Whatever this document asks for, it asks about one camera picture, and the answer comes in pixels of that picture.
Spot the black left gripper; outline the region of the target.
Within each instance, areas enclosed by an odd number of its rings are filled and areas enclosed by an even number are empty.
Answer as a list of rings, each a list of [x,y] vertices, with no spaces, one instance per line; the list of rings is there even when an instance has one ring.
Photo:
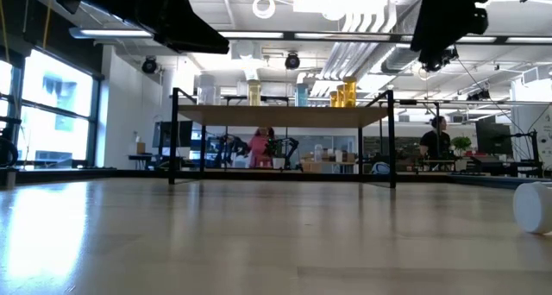
[[[229,51],[229,41],[193,11],[189,0],[132,0],[129,20],[177,53]]]

